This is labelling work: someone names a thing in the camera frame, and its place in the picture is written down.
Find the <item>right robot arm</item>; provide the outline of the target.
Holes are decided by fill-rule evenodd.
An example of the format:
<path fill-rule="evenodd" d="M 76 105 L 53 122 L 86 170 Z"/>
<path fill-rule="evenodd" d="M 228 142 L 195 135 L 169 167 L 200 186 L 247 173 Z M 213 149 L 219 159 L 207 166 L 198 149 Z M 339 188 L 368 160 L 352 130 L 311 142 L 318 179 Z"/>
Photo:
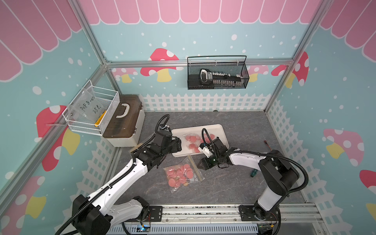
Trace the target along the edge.
<path fill-rule="evenodd" d="M 275 215 L 279 220 L 279 204 L 291 193 L 304 189 L 309 182 L 307 171 L 296 161 L 283 156 L 278 150 L 266 153 L 227 148 L 220 138 L 212 139 L 207 129 L 201 131 L 203 143 L 199 150 L 205 154 L 197 167 L 208 170 L 215 166 L 228 168 L 231 165 L 249 167 L 261 172 L 267 184 L 265 190 L 251 206 L 240 205 L 239 213 L 243 221 L 269 220 Z"/>

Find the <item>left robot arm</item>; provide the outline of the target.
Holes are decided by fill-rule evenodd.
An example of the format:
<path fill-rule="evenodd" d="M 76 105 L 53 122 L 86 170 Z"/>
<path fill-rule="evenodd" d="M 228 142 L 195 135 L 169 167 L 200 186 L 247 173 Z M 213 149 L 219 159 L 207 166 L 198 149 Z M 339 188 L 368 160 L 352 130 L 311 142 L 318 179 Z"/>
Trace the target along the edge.
<path fill-rule="evenodd" d="M 181 140 L 167 125 L 169 114 L 162 116 L 151 137 L 130 151 L 129 163 L 106 184 L 89 196 L 79 195 L 72 204 L 72 216 L 56 231 L 57 235 L 72 225 L 72 235 L 105 235 L 115 224 L 114 204 L 138 179 L 159 167 L 168 154 L 182 150 Z"/>

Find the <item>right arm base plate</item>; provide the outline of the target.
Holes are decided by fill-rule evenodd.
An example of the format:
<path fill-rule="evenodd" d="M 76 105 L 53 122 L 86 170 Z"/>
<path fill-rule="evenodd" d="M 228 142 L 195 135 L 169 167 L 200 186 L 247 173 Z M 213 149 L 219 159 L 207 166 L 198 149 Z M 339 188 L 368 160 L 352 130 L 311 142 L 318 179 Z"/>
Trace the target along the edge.
<path fill-rule="evenodd" d="M 242 221 L 278 221 L 280 217 L 280 212 L 276 207 L 270 211 L 264 211 L 254 205 L 240 205 L 238 210 Z"/>

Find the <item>ziploc bag of cookies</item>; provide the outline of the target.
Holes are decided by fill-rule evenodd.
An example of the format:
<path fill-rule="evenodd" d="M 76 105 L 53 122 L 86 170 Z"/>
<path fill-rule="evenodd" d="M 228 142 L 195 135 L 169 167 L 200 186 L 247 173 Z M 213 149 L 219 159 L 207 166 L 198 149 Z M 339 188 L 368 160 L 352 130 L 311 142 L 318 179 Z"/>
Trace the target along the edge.
<path fill-rule="evenodd" d="M 191 155 L 188 155 L 180 164 L 165 167 L 164 171 L 171 193 L 205 179 Z"/>

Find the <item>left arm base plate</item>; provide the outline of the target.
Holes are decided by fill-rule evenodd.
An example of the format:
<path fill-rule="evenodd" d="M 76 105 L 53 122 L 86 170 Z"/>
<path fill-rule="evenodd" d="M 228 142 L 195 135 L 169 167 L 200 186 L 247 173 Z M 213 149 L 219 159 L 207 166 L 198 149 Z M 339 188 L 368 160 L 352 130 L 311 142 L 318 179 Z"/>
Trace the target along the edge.
<path fill-rule="evenodd" d="M 144 222 L 161 222 L 163 214 L 162 206 L 145 206 L 137 217 L 138 221 Z"/>

